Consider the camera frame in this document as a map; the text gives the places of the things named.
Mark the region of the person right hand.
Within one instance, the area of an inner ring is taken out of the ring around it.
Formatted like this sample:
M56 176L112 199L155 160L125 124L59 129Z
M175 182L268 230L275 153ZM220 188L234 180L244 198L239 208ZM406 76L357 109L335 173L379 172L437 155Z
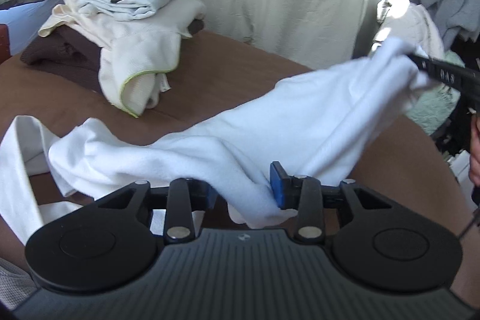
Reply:
M469 178L472 183L480 186L480 132L479 132L479 117L473 115L471 119L470 128L470 148L469 148Z

